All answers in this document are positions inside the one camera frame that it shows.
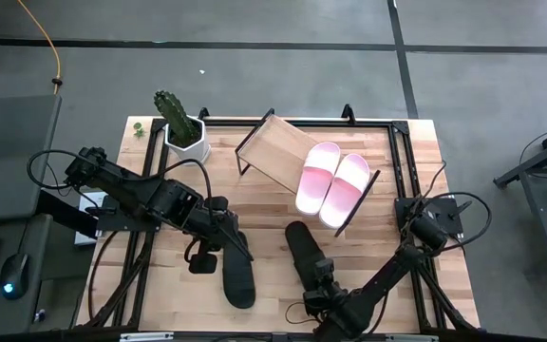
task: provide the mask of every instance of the concrete floor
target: concrete floor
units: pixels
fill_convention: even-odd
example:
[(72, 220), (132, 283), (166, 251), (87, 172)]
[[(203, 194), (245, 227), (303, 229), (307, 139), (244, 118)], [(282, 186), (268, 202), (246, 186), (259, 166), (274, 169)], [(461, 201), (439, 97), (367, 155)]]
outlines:
[[(547, 47), (547, 0), (397, 0), (411, 45)], [(182, 42), (393, 44), (387, 0), (28, 0), (52, 37)], [(40, 38), (11, 0), (0, 36)], [(177, 93), (193, 113), (407, 118), (394, 51), (60, 48), (65, 84), (54, 147), (100, 145), (115, 156), (128, 115), (155, 115), (152, 94)], [(519, 184), (491, 180), (547, 130), (547, 54), (408, 53), (420, 118), (433, 119), (451, 190), (492, 206), (490, 232), (468, 246), (482, 326), (547, 337), (546, 256)], [(0, 47), (0, 97), (47, 94), (49, 48)], [(67, 161), (53, 158), (60, 174)], [(481, 217), (465, 214), (467, 236)]]

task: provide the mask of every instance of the black floor stripe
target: black floor stripe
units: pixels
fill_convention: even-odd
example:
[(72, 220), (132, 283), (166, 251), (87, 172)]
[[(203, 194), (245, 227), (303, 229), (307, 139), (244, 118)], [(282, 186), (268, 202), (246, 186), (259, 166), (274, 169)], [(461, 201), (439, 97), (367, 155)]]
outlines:
[(398, 18), (398, 10), (396, 9), (395, 1), (387, 0), (387, 8), (389, 9), (391, 30), (394, 34), (394, 43), (396, 45), (396, 56), (398, 57), (398, 68), (400, 69), (400, 82), (402, 83), (403, 93), (405, 95), (406, 113), (408, 114), (409, 119), (419, 119), (415, 94), (413, 93), (413, 85), (410, 82), (408, 61), (406, 60), (405, 40), (403, 39), (403, 32), (400, 28), (400, 19)]
[[(152, 42), (124, 40), (56, 39), (60, 48), (204, 48), (204, 49), (296, 49), (341, 51), (396, 51), (396, 44), (353, 43), (244, 43), (244, 42)], [(2, 47), (47, 47), (45, 39), (0, 38)], [(532, 53), (547, 54), (547, 47), (403, 45), (405, 52), (429, 53)]]
[(547, 47), (405, 45), (406, 52), (430, 53), (547, 53)]
[[(393, 44), (344, 43), (234, 43), (234, 42), (150, 42), (110, 40), (52, 40), (57, 48), (207, 48), (207, 49), (294, 49), (341, 51), (394, 51)], [(0, 46), (48, 47), (45, 39), (0, 38)]]

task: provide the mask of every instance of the cactus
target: cactus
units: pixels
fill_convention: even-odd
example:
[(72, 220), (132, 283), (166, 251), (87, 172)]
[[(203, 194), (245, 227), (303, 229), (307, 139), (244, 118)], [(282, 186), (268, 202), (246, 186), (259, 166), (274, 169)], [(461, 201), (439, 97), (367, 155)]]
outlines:
[(199, 140), (199, 131), (187, 118), (185, 109), (174, 94), (160, 90), (153, 99), (161, 116), (170, 124), (170, 129), (174, 133), (170, 143), (185, 148)]

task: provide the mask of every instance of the yellow cable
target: yellow cable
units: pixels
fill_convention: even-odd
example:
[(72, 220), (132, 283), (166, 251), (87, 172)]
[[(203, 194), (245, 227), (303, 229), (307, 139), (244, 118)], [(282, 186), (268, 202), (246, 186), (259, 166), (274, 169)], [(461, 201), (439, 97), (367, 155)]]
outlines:
[[(54, 44), (52, 44), (52, 41), (49, 39), (49, 36), (47, 35), (46, 30), (44, 28), (42, 28), (41, 24), (39, 24), (37, 19), (35, 19), (35, 17), (33, 16), (33, 13), (31, 13), (30, 10), (28, 10), (27, 6), (25, 6), (25, 4), (23, 4), (22, 0), (17, 0), (17, 1), (20, 4), (20, 6), (22, 6), (23, 9), (25, 9), (28, 16), (31, 19), (33, 19), (33, 23), (35, 23), (35, 25), (37, 25), (37, 28), (39, 28), (39, 30), (41, 30), (42, 33), (44, 33), (44, 36), (46, 37), (47, 42), (49, 43), (50, 47), (52, 48), (52, 51), (54, 52), (54, 57), (56, 57), (56, 79), (60, 80), (60, 78), (61, 78), (61, 59), (58, 57), (58, 51), (56, 50), (56, 47), (54, 46)], [(54, 84), (54, 94), (58, 94), (58, 85), (56, 85), (56, 84)]]

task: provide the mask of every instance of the slipper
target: slipper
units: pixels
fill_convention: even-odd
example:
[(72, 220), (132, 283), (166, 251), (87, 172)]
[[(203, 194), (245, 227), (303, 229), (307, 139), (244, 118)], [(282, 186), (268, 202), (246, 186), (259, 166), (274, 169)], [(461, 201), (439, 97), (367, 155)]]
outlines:
[(367, 161), (357, 154), (347, 155), (339, 164), (322, 204), (320, 221), (331, 229), (339, 229), (364, 193), (369, 177)]
[(296, 191), (295, 206), (299, 213), (318, 214), (340, 157), (341, 150), (334, 142), (321, 142), (310, 150)]

